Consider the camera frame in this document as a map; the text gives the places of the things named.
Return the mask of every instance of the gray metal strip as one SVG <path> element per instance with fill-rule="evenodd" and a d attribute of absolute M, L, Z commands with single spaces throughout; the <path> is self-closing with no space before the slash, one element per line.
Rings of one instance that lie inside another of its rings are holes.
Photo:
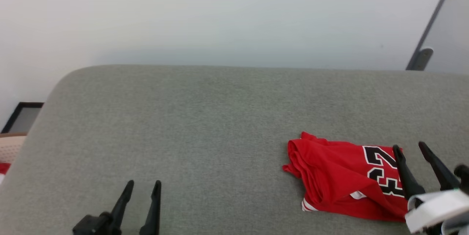
<path fill-rule="evenodd" d="M 433 25 L 435 19 L 437 18 L 438 12 L 440 11 L 441 6 L 443 6 L 444 1 L 445 0 L 439 0 L 439 2 L 437 4 L 437 7 L 435 8 L 435 11 L 432 14 L 432 17 L 430 18 L 430 20 L 427 24 L 427 27 L 425 28 L 425 31 L 422 34 L 422 37 L 420 38 L 420 41 L 417 44 L 417 47 L 415 48 L 414 54 L 410 58 L 410 61 L 409 61 L 409 64 L 407 65 L 406 70 L 416 70 L 415 69 L 415 64 L 416 64 L 416 61 L 417 61 L 417 57 L 420 53 L 420 49 L 422 48 L 422 45 L 424 44 L 424 41 L 427 38 L 427 35 L 428 35 L 430 29 L 432 28 L 432 25 Z"/>

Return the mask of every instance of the black frame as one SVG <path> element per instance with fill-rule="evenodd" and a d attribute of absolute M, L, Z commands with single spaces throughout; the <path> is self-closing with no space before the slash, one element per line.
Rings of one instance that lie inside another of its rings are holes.
<path fill-rule="evenodd" d="M 15 108 L 15 111 L 13 112 L 13 114 L 11 114 L 10 118 L 5 124 L 5 127 L 3 127 L 1 133 L 10 132 L 11 128 L 13 127 L 13 124 L 17 120 L 23 108 L 39 108 L 40 109 L 42 108 L 42 105 L 44 105 L 44 102 L 20 102 L 18 103 L 18 105 Z"/>

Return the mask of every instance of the gray floor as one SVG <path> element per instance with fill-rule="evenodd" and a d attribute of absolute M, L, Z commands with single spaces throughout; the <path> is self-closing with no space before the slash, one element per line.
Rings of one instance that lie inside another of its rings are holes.
<path fill-rule="evenodd" d="M 40 108 L 23 108 L 13 123 L 10 133 L 28 132 L 40 110 Z"/>

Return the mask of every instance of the folded red jersey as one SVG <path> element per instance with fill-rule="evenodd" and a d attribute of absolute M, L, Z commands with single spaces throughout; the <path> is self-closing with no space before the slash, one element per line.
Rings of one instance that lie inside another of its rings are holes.
<path fill-rule="evenodd" d="M 283 170 L 303 180 L 304 211 L 405 221 L 407 200 L 391 147 L 330 142 L 302 132 L 288 142 Z"/>

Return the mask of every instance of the gray table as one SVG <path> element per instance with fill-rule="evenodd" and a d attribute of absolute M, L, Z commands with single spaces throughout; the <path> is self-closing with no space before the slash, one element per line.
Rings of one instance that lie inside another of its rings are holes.
<path fill-rule="evenodd" d="M 439 185 L 417 147 L 469 162 L 469 77 L 400 71 L 99 66 L 54 89 L 0 185 L 0 234 L 63 235 L 111 210 L 137 234 L 155 180 L 161 235 L 405 234 L 402 223 L 301 211 L 304 188 L 282 171 L 307 131 L 399 144 L 427 190 Z"/>

